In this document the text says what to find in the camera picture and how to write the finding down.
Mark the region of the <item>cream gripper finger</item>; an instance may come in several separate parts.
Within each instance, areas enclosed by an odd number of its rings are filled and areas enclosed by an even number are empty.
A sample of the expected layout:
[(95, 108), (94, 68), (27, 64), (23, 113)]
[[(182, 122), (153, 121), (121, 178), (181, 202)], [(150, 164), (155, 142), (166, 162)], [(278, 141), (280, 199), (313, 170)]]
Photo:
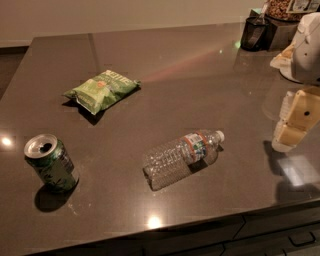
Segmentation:
[(320, 121), (320, 88), (305, 86), (297, 92), (288, 91), (283, 98), (279, 118), (272, 148), (278, 152), (289, 152)]
[(270, 66), (280, 69), (281, 67), (289, 65), (292, 59), (294, 46), (294, 43), (291, 43), (289, 46), (287, 46), (281, 53), (271, 60)]

